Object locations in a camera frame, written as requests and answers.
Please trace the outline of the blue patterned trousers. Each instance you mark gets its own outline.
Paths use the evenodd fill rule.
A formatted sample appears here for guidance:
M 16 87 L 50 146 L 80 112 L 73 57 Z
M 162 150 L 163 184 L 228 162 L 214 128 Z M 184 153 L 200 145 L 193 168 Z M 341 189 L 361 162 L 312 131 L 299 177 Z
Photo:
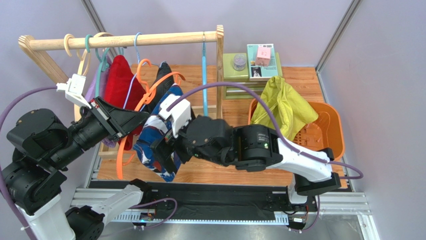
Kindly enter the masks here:
M 171 85 L 163 95 L 160 95 L 160 91 L 157 90 L 154 99 L 149 103 L 148 106 L 143 108 L 143 111 L 150 113 L 150 116 L 143 125 L 136 143 L 133 145 L 133 150 L 136 151 L 140 162 L 146 168 L 160 176 L 165 182 L 172 182 L 176 174 L 174 172 L 167 172 L 160 165 L 154 156 L 154 152 L 151 149 L 151 144 L 153 144 L 156 140 L 162 139 L 164 134 L 172 129 L 170 121 L 163 122 L 158 116 L 158 113 L 160 112 L 160 104 L 171 94 L 175 96 L 181 96 L 183 95 L 183 91 L 176 83 Z

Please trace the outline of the orange plastic hanger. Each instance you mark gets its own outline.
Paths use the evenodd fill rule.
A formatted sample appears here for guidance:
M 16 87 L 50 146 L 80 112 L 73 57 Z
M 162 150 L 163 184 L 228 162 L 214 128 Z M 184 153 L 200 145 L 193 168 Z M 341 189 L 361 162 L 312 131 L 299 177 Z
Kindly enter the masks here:
M 138 80 L 138 82 L 142 85 L 146 87 L 146 93 L 143 95 L 143 97 L 139 100 L 138 104 L 135 106 L 134 111 L 136 111 L 137 113 L 141 113 L 140 110 L 142 109 L 143 106 L 150 104 L 154 97 L 157 94 L 157 91 L 159 89 L 159 85 L 161 83 L 163 83 L 168 77 L 173 76 L 173 83 L 177 84 L 178 86 L 180 86 L 182 84 L 182 81 L 186 81 L 186 78 L 183 74 L 181 74 L 180 72 L 177 71 L 173 71 L 171 73 L 166 74 L 165 76 L 161 77 L 157 82 L 153 83 L 151 87 L 149 87 L 148 82 L 147 81 L 143 81 L 143 80 Z M 136 152 L 134 150 L 132 150 L 132 155 L 131 157 L 125 162 L 123 163 L 123 158 L 124 158 L 124 154 L 125 154 L 125 143 L 128 139 L 128 137 L 131 137 L 132 135 L 129 133 L 127 134 L 120 142 L 119 142 L 119 147 L 118 147 L 118 152 L 117 152 L 117 156 L 116 156 L 116 175 L 118 177 L 119 180 L 123 180 L 123 167 L 128 165 L 133 157 L 135 157 Z

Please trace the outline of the sky blue plastic hanger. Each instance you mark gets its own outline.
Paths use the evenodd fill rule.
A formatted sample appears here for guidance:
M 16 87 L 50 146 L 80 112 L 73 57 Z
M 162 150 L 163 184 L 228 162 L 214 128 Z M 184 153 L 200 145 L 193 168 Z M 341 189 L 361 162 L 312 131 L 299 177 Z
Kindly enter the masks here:
M 208 83 L 207 81 L 207 59 L 206 59 L 206 35 L 205 32 L 203 32 L 202 36 L 202 56 L 201 56 L 201 73 L 202 73 L 202 85 L 206 85 Z M 208 116 L 209 115 L 209 108 L 208 108 L 208 93 L 207 89 L 202 90 L 202 103 L 203 103 L 203 115 Z

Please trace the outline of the yellow-green trousers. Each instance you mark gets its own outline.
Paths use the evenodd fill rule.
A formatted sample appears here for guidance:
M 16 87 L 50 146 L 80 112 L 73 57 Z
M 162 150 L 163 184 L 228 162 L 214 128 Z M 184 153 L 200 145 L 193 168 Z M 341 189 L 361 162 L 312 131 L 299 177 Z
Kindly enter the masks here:
M 260 98 L 274 116 L 282 135 L 293 141 L 297 133 L 319 117 L 314 108 L 281 76 L 270 78 Z

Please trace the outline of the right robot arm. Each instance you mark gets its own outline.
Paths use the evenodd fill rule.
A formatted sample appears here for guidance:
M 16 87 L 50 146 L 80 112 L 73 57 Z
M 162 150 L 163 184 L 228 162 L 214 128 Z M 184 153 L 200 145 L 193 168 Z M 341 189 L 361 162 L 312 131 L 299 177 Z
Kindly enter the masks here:
M 305 204 L 308 197 L 341 187 L 339 175 L 329 164 L 334 160 L 330 148 L 313 151 L 283 141 L 274 129 L 259 124 L 232 127 L 223 119 L 199 115 L 181 129 L 166 132 L 150 149 L 154 159 L 170 174 L 177 172 L 173 156 L 183 163 L 196 157 L 225 167 L 235 166 L 239 171 L 291 172 L 287 199 L 292 205 Z

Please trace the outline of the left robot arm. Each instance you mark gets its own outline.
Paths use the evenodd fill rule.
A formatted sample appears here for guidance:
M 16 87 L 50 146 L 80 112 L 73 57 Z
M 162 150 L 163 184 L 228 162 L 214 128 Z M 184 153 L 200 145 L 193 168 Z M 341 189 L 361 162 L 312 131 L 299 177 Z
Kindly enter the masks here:
M 103 202 L 63 211 L 61 185 L 68 165 L 103 139 L 125 137 L 149 118 L 147 112 L 118 108 L 101 97 L 84 104 L 80 114 L 67 127 L 50 109 L 32 110 L 7 133 L 15 150 L 2 171 L 4 187 L 38 240 L 96 240 L 151 189 L 135 179 Z

